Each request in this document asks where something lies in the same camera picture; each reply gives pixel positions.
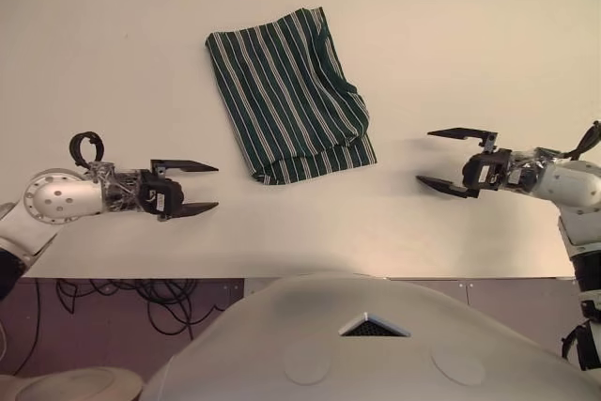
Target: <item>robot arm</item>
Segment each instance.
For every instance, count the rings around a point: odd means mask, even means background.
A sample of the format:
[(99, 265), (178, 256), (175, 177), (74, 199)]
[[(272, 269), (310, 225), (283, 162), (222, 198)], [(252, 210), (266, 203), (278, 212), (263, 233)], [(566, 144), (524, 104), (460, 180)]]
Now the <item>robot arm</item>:
[[(93, 162), (82, 158), (80, 146), (85, 138), (96, 147)], [(101, 160), (104, 146), (91, 131), (75, 135), (69, 149), (75, 163), (86, 169), (84, 174), (49, 169), (29, 181), (18, 202), (0, 206), (0, 300), (56, 234), (83, 216), (134, 210), (167, 221), (198, 215), (218, 205), (184, 204), (181, 185), (165, 176), (174, 169), (217, 171), (212, 166), (189, 160), (152, 160), (149, 170), (116, 171), (113, 163)]]
[(492, 131), (457, 128), (428, 134), (479, 138), (484, 148), (463, 167), (463, 186), (417, 176), (430, 188), (463, 198), (478, 197), (481, 190), (507, 190), (551, 201), (558, 207), (560, 232), (574, 266), (582, 314), (587, 318), (574, 330), (578, 359), (582, 369), (601, 368), (601, 168), (578, 160), (601, 141), (601, 124), (595, 121), (571, 152), (542, 147), (527, 152), (496, 148), (497, 134)]

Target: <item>vent grille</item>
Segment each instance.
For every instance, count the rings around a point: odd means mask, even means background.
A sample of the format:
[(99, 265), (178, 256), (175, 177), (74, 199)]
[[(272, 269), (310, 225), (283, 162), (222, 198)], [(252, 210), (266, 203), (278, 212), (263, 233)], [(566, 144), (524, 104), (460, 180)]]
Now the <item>vent grille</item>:
[(339, 331), (343, 337), (410, 337), (411, 334), (377, 316), (364, 313)]

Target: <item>green fabric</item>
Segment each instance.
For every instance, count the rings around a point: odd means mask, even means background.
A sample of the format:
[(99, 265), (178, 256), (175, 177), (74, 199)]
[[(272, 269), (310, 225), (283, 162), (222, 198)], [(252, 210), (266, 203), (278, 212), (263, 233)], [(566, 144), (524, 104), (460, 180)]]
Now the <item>green fabric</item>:
[(206, 45), (253, 177), (278, 185), (376, 162), (369, 115), (322, 8), (212, 33)]

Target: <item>gray floor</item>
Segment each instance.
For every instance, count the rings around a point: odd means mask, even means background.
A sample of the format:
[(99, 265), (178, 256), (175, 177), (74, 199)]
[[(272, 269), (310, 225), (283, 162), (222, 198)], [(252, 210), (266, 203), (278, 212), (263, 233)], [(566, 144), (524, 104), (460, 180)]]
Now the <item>gray floor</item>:
[[(204, 280), (193, 297), (201, 316), (213, 304), (227, 307), (244, 289), (256, 291), (269, 281)], [(559, 353), (560, 339), (582, 321), (578, 288), (572, 281), (555, 279), (411, 281), (445, 293), (495, 317), (542, 346)], [(129, 368), (149, 378), (168, 358), (189, 343), (186, 334), (164, 336), (146, 318), (146, 305), (134, 293), (112, 297), (91, 295), (77, 301), (75, 315), (60, 305), (54, 280), (41, 280), (39, 343), (22, 376), (64, 371), (82, 366), (111, 365)], [(194, 327), (197, 335), (218, 313)], [(159, 316), (164, 327), (168, 316)], [(35, 286), (23, 280), (0, 303), (0, 320), (8, 335), (8, 352), (0, 361), (0, 374), (12, 373), (31, 347), (36, 326)]]

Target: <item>table surface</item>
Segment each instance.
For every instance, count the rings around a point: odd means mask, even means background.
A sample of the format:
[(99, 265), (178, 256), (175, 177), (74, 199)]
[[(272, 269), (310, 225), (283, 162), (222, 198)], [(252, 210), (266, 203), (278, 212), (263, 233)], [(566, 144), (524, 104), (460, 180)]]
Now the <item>table surface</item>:
[[(378, 164), (262, 186), (204, 41), (319, 6), (370, 111)], [(179, 181), (190, 200), (221, 204), (167, 223), (81, 219), (32, 276), (571, 275), (550, 203), (452, 199), (415, 175), (459, 180), (480, 149), (425, 136), (436, 129), (497, 131), (513, 149), (573, 147), (601, 113), (599, 9), (599, 0), (0, 0), (0, 199), (17, 199), (40, 170), (73, 168), (69, 139), (91, 130), (121, 168), (152, 158), (219, 167)]]

